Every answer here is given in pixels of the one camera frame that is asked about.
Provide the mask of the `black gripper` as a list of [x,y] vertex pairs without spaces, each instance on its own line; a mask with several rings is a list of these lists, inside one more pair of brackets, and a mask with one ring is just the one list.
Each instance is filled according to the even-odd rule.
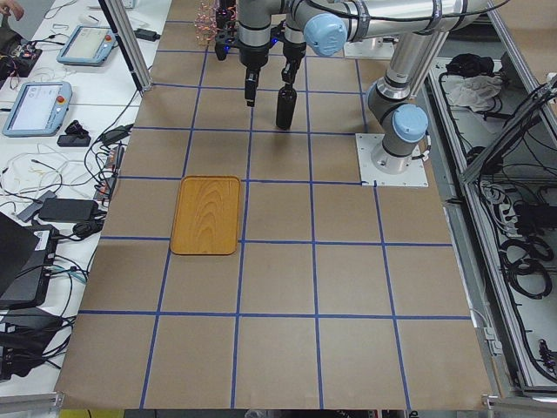
[[286,58],[286,66],[281,71],[282,81],[288,85],[294,85],[299,66],[305,57],[306,43],[283,42],[283,55]]
[[243,25],[219,29],[215,37],[215,53],[219,61],[227,58],[230,50],[239,50],[240,62],[245,71],[245,102],[255,106],[258,89],[258,71],[268,62],[271,47],[284,39],[281,25],[267,26],[263,29],[248,29]]

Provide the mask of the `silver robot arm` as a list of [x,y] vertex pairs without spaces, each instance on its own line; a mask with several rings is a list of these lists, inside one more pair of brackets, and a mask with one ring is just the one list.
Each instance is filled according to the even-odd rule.
[[306,42],[301,25],[294,18],[292,7],[295,1],[286,1],[284,12],[283,55],[286,59],[285,68],[282,70],[282,79],[285,85],[293,87],[299,67],[305,58]]
[[305,53],[331,57],[348,44],[361,56],[386,60],[383,77],[367,92],[367,105],[385,134],[371,160],[381,172],[405,172],[426,136],[428,118],[409,100],[423,84],[448,34],[498,9],[491,1],[220,1],[215,11],[215,53],[231,48],[245,67],[245,102],[253,107],[259,73],[280,42],[286,59],[276,125],[287,130],[297,101],[293,85]]

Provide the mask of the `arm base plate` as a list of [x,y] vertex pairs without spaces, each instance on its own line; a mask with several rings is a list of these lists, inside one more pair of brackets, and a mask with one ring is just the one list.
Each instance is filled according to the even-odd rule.
[[344,58],[390,60],[398,41],[398,37],[375,37],[359,42],[346,43]]
[[428,187],[425,163],[419,146],[406,157],[394,157],[383,147],[383,134],[355,135],[361,185],[386,187]]

